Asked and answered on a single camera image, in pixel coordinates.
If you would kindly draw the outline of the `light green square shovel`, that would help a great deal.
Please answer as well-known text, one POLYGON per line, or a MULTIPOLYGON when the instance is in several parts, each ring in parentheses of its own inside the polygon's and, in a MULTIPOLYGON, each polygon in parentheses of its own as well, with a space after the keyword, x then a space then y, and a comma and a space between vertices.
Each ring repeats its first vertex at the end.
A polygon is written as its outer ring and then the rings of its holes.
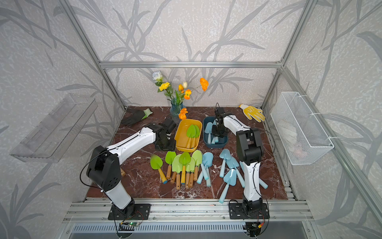
POLYGON ((181 172, 183 169, 183 165, 180 163, 180 154, 176 155, 172 162, 172 176, 171 183, 174 184, 176 182, 176 189, 180 190, 181 188, 181 172))

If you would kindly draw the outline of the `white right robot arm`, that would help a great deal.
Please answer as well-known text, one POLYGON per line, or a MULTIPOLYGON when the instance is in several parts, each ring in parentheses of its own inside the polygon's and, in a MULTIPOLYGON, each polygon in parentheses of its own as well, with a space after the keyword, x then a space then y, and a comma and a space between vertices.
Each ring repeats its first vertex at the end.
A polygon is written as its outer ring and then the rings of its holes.
POLYGON ((222 107, 216 107, 214 113, 216 124, 212 127, 212 134, 224 137, 230 131, 236 136, 236 153, 243 165, 242 170, 244 172, 243 201, 251 204, 262 203, 259 170, 265 150, 260 131, 245 125, 235 115, 226 112, 222 107))

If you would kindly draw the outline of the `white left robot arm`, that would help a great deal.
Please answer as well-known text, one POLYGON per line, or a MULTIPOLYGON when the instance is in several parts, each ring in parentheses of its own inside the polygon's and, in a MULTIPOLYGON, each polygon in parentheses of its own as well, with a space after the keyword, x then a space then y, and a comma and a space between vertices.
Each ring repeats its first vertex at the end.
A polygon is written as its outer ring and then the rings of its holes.
POLYGON ((166 118, 162 123, 150 123, 132 136, 108 147, 93 150, 86 175, 121 211, 134 208, 133 198, 122 186, 120 166, 134 153, 149 144, 159 151, 173 151, 176 141, 171 136, 176 123, 166 118))

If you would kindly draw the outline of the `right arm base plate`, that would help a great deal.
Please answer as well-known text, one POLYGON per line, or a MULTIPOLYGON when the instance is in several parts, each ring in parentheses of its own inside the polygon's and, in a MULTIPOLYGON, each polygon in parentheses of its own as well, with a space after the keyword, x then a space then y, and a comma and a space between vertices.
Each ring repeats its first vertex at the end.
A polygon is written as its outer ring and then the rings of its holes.
POLYGON ((245 220, 245 219, 269 219, 269 207, 263 200, 249 202, 244 200, 242 203, 236 200, 228 202, 229 216, 232 220, 245 220))

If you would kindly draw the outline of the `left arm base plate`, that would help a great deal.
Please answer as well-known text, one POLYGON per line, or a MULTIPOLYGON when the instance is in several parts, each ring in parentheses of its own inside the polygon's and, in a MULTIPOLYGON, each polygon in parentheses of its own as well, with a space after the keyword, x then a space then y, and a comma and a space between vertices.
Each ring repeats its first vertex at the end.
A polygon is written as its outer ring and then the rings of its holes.
POLYGON ((112 204, 108 220, 148 220, 151 204, 129 204, 125 209, 119 209, 112 204))

